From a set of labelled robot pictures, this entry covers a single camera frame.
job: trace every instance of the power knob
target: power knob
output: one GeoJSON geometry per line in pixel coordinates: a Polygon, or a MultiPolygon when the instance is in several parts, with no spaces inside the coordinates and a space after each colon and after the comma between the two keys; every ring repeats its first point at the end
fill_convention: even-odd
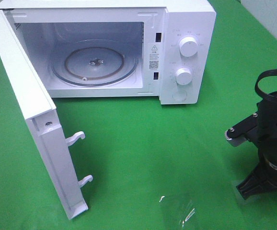
{"type": "Polygon", "coordinates": [[[179,43],[180,53],[184,57],[193,56],[197,53],[198,44],[195,38],[193,37],[185,37],[179,43]]]}
{"type": "Polygon", "coordinates": [[[188,68],[178,69],[176,72],[176,82],[179,85],[187,85],[191,83],[193,75],[188,68]]]}

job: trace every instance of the plastic sheet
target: plastic sheet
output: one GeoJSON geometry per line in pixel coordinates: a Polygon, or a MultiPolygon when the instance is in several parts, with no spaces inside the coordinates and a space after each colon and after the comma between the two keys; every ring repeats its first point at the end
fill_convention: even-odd
{"type": "Polygon", "coordinates": [[[196,210],[189,194],[163,195],[159,203],[167,230],[198,230],[196,210]]]}

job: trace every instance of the glass turntable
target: glass turntable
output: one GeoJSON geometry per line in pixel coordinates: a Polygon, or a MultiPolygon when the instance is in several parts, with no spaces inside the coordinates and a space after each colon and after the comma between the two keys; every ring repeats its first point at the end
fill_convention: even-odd
{"type": "Polygon", "coordinates": [[[138,60],[128,44],[111,40],[85,40],[57,46],[51,68],[61,80],[79,86],[119,82],[136,68],[138,60]]]}

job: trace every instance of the white microwave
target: white microwave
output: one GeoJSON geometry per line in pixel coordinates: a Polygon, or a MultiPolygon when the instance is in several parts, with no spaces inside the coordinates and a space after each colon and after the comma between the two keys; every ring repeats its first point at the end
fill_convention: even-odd
{"type": "Polygon", "coordinates": [[[3,0],[0,57],[68,218],[88,209],[51,97],[197,102],[216,13],[207,0],[3,0]]]}

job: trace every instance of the green background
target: green background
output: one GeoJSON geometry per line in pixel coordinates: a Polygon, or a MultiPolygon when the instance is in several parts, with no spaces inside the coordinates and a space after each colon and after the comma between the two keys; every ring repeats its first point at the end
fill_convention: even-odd
{"type": "MultiPolygon", "coordinates": [[[[0,230],[277,229],[277,193],[244,202],[235,190],[258,162],[224,132],[256,111],[257,76],[277,68],[277,40],[237,1],[217,12],[197,104],[157,97],[54,99],[89,210],[68,220],[0,60],[0,230]]],[[[277,78],[261,83],[277,90],[277,78]]]]}

